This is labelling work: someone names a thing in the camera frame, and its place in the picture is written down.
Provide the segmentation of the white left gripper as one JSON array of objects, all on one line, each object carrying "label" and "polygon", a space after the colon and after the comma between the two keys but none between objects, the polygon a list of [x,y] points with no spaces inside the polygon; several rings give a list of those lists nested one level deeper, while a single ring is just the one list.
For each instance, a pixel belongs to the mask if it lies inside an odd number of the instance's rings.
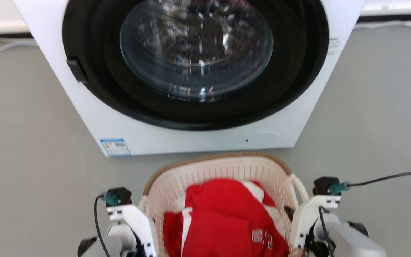
[{"label": "white left gripper", "polygon": [[146,257],[157,257],[157,231],[152,218],[132,204],[110,206],[107,212],[114,222],[108,236],[120,239],[124,250],[134,250],[140,242]]}]

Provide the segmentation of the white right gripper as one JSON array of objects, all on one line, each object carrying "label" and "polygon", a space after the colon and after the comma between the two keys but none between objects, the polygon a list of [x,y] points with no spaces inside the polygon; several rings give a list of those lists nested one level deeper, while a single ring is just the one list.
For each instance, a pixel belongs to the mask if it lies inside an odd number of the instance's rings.
[{"label": "white right gripper", "polygon": [[312,227],[315,227],[320,218],[320,207],[326,210],[337,209],[340,203],[341,196],[337,195],[316,195],[306,200],[296,210],[290,206],[285,206],[286,212],[291,224],[290,244],[295,248],[306,248],[307,236],[313,235],[317,240],[325,241],[324,231],[322,230],[322,222],[319,222],[319,231],[310,232]]}]

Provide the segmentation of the cream plastic laundry basket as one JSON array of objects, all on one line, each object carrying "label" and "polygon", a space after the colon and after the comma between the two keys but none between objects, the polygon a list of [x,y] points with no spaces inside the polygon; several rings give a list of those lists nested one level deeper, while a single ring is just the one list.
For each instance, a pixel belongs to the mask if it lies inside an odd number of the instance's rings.
[{"label": "cream plastic laundry basket", "polygon": [[291,220],[284,208],[295,210],[299,207],[296,191],[303,201],[309,198],[300,179],[283,161],[267,153],[222,153],[170,164],[148,180],[138,207],[154,220],[158,257],[168,257],[163,240],[164,213],[185,195],[189,186],[217,178],[258,182],[274,200],[284,224],[285,239],[290,240]]}]

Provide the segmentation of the red and white garment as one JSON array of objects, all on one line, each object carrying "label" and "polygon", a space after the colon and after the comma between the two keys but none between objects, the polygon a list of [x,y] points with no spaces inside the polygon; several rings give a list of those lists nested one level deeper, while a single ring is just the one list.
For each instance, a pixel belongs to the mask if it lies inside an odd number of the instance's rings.
[{"label": "red and white garment", "polygon": [[163,216],[168,257],[288,257],[284,222],[256,181],[189,186]]}]

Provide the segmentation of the blue energy label sticker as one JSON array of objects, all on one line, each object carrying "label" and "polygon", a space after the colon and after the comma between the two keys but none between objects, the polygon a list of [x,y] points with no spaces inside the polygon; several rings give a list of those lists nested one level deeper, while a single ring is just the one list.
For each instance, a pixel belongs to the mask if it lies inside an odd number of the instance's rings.
[{"label": "blue energy label sticker", "polygon": [[130,156],[131,153],[123,138],[100,139],[104,154],[108,157]]}]

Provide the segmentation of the round white filter cover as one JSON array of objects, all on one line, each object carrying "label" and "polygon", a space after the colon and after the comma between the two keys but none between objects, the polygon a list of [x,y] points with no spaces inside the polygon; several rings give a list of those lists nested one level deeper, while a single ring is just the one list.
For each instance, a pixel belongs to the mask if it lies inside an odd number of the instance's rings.
[{"label": "round white filter cover", "polygon": [[261,131],[250,135],[245,143],[252,147],[270,147],[281,141],[281,135],[274,131]]}]

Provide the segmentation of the white front-load washing machine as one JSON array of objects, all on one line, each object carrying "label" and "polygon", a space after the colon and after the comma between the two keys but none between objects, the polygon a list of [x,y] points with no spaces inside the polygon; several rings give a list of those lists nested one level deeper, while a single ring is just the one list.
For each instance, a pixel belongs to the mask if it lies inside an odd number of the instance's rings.
[{"label": "white front-load washing machine", "polygon": [[69,0],[13,0],[31,34],[63,86],[67,96],[104,152],[100,139],[123,138],[131,156],[159,153],[212,152],[258,149],[246,144],[257,132],[281,135],[277,145],[264,148],[294,147],[309,119],[344,46],[364,8],[366,0],[323,0],[329,21],[329,38],[341,45],[335,55],[326,55],[313,84],[292,104],[264,119],[238,127],[210,131],[184,131],[159,127],[124,115],[75,80],[66,63],[62,41],[62,21]]}]

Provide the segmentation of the black washer door latch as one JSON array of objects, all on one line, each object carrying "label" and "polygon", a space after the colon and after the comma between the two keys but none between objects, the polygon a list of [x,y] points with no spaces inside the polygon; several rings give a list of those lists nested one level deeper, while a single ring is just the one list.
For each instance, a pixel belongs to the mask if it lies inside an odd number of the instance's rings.
[{"label": "black washer door latch", "polygon": [[78,83],[82,84],[87,84],[88,79],[86,76],[86,73],[83,71],[82,65],[77,59],[67,59],[66,63],[68,67],[70,68],[75,80],[77,80]]}]

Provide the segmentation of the grey printed washer sticker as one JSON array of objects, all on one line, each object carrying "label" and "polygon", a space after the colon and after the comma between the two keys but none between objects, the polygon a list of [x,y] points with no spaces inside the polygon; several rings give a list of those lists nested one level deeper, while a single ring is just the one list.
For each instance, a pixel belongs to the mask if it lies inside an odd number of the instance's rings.
[{"label": "grey printed washer sticker", "polygon": [[328,44],[327,55],[335,55],[341,45],[341,40],[338,37],[330,37]]}]

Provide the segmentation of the round black glass washer door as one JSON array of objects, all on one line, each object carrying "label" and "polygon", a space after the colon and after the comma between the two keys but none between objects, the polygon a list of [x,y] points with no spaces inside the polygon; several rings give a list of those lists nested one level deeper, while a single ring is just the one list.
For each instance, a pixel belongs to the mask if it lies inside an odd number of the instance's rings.
[{"label": "round black glass washer door", "polygon": [[238,127],[297,100],[325,63],[323,0],[69,0],[66,59],[114,110],[184,131]]}]

